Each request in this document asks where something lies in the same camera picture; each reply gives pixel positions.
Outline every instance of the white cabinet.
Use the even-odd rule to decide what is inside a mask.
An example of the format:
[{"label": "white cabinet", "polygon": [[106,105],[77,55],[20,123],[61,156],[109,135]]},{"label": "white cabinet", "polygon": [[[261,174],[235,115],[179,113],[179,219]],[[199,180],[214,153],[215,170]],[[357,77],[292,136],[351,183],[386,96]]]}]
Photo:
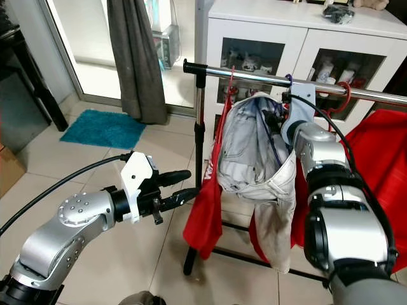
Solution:
[{"label": "white cabinet", "polygon": [[[304,1],[216,0],[209,12],[207,64],[234,65],[237,70],[258,74],[290,73],[298,79],[307,79],[315,69],[312,80],[316,80],[328,62],[330,81],[347,76],[354,88],[382,91],[407,55],[407,26],[387,11],[354,8],[354,20],[348,25],[330,23],[321,17],[321,11],[322,6]],[[210,153],[227,85],[228,80],[207,78],[204,158]],[[258,90],[279,99],[285,90],[241,81],[234,81],[233,86],[236,100]],[[317,94],[316,102],[323,109],[335,108],[343,98]],[[333,114],[333,119],[343,133],[348,133],[372,105],[352,99],[343,112]],[[315,121],[327,126],[321,118]]]}]

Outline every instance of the gray curtain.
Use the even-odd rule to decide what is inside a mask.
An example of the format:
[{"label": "gray curtain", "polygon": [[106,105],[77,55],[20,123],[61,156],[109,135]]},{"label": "gray curtain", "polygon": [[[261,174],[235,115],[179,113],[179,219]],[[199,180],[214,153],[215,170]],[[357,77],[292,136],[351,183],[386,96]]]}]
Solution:
[{"label": "gray curtain", "polygon": [[165,124],[163,83],[143,0],[107,0],[124,112],[146,124]]}]

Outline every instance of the red garment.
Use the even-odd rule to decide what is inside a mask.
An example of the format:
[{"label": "red garment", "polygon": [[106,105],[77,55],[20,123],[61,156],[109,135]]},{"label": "red garment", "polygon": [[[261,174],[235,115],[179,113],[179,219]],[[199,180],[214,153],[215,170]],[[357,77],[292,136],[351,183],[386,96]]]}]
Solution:
[{"label": "red garment", "polygon": [[190,216],[184,228],[184,239],[192,248],[200,252],[200,256],[203,259],[207,259],[210,256],[219,237],[222,235],[222,188],[217,183],[216,174],[217,159],[222,146],[223,126],[230,109],[231,100],[229,96],[217,126],[214,148],[205,170],[201,190],[195,198]]},{"label": "red garment", "polygon": [[[407,114],[378,110],[346,138],[354,152],[357,169],[376,195],[393,228],[400,253],[393,269],[396,272],[407,266]],[[291,240],[303,246],[308,195],[301,172],[297,167],[297,206]]]}]

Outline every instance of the robotic arm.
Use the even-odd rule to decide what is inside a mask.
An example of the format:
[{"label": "robotic arm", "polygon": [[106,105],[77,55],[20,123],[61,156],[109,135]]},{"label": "robotic arm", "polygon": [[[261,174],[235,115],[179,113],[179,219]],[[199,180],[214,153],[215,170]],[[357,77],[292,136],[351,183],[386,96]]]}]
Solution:
[{"label": "robotic arm", "polygon": [[384,230],[343,146],[314,123],[314,108],[301,101],[315,105],[314,85],[293,84],[286,98],[290,112],[282,137],[301,160],[310,194],[307,260],[329,278],[335,305],[406,304],[407,290],[390,279],[392,233]]},{"label": "robotic arm", "polygon": [[0,284],[0,304],[55,304],[62,282],[82,250],[116,222],[153,215],[181,206],[198,189],[183,189],[162,199],[160,186],[169,186],[191,176],[187,170],[159,175],[153,160],[133,152],[121,171],[123,189],[115,187],[93,194],[74,194],[62,202],[55,216],[24,243],[10,274]]}]

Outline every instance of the blue bath mat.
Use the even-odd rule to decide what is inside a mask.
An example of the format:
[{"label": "blue bath mat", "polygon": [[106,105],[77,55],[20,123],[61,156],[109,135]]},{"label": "blue bath mat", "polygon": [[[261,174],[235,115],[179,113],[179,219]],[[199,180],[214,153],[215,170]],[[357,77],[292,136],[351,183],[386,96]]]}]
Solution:
[{"label": "blue bath mat", "polygon": [[60,139],[64,142],[132,149],[146,125],[127,114],[86,110]]}]

